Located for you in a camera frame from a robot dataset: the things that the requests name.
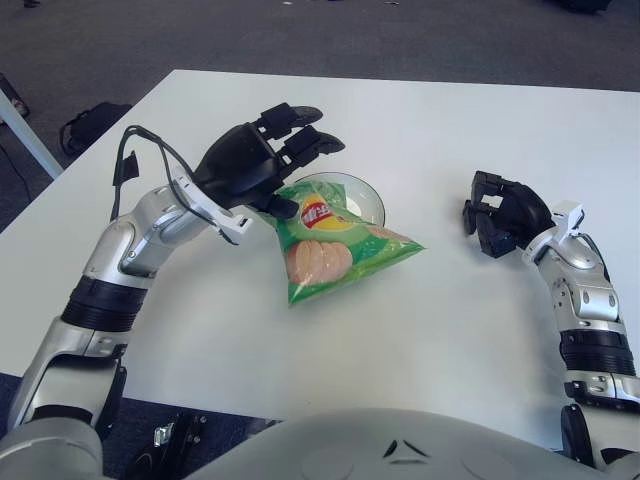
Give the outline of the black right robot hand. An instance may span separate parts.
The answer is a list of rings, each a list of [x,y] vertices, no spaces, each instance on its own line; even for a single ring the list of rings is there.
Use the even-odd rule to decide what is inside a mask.
[[[476,234],[481,251],[492,258],[524,250],[555,226],[549,208],[530,187],[484,171],[474,175],[462,222],[465,234]]]

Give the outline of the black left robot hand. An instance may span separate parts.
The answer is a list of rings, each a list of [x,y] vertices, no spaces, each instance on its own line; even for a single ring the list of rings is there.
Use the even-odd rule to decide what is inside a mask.
[[[278,219],[295,216],[298,204],[277,193],[284,180],[319,155],[345,148],[312,126],[322,116],[315,107],[281,103],[231,128],[204,154],[193,173],[196,185],[227,210],[243,205]]]

